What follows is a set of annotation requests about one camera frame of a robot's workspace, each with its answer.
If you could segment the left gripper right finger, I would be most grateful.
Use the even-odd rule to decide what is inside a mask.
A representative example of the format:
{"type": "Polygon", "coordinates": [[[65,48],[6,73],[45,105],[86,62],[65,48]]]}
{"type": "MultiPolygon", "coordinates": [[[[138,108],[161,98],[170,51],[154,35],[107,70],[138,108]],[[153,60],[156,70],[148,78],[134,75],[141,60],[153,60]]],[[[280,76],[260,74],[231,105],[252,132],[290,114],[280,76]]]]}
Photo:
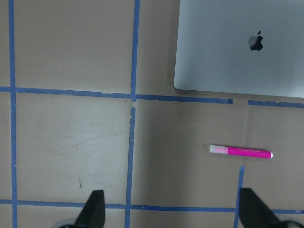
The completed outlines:
{"type": "Polygon", "coordinates": [[[239,219],[245,228],[302,228],[303,224],[281,221],[251,188],[239,192],[239,219]]]}

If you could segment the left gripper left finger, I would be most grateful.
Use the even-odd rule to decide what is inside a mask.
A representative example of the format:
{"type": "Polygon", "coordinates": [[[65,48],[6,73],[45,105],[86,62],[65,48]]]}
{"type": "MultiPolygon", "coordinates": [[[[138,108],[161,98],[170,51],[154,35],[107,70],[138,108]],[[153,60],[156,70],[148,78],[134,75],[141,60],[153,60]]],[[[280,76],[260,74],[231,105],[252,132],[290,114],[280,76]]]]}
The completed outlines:
{"type": "Polygon", "coordinates": [[[103,228],[105,225],[105,196],[103,190],[94,190],[90,194],[80,214],[73,224],[64,224],[59,228],[103,228]]]}

